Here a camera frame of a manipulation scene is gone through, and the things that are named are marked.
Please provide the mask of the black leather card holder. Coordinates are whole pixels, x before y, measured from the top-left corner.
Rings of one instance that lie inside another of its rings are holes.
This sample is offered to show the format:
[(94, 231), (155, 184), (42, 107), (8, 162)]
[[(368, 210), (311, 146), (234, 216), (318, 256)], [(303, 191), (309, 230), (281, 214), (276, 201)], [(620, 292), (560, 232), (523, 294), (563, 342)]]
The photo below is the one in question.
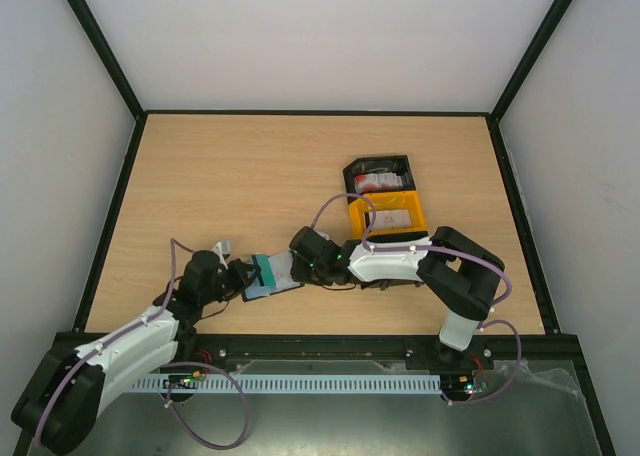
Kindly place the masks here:
[(295, 281), (291, 276), (293, 255), (290, 251), (283, 251), (268, 256), (276, 279), (275, 287), (260, 286), (256, 280), (242, 294), (244, 302), (252, 302), (279, 293), (291, 291), (303, 287), (304, 284)]

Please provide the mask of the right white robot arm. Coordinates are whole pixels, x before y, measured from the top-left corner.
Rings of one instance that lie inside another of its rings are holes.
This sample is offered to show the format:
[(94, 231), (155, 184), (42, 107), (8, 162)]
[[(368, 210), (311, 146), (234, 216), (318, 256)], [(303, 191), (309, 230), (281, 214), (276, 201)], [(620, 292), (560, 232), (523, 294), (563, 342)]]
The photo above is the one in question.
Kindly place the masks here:
[(292, 278), (316, 286), (363, 289), (427, 286), (448, 313), (434, 345), (435, 358), (455, 368), (471, 355), (471, 341), (497, 299), (500, 284), (510, 291), (504, 263), (451, 227), (410, 241), (348, 240), (338, 245), (305, 226), (289, 244)]

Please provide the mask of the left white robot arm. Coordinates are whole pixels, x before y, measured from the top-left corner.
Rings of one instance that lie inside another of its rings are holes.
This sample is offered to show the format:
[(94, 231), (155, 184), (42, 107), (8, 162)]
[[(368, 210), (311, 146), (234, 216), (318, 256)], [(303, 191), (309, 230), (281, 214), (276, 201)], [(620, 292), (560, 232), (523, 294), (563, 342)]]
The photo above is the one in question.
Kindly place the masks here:
[(223, 375), (195, 351), (205, 306), (228, 303), (260, 275), (259, 266), (226, 261), (213, 250), (192, 253), (181, 275), (133, 321), (90, 343), (48, 350), (19, 396), (12, 422), (56, 455), (76, 449), (121, 394), (157, 369), (190, 369), (187, 382)]

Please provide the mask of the teal card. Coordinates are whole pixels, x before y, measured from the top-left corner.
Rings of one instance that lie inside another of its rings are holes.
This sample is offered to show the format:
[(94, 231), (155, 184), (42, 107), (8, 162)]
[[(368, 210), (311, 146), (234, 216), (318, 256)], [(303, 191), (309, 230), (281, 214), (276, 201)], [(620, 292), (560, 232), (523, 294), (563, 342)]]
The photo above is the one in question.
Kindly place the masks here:
[(275, 287), (276, 279), (269, 260), (265, 254), (254, 254), (252, 256), (252, 264), (259, 268), (257, 281), (260, 286)]

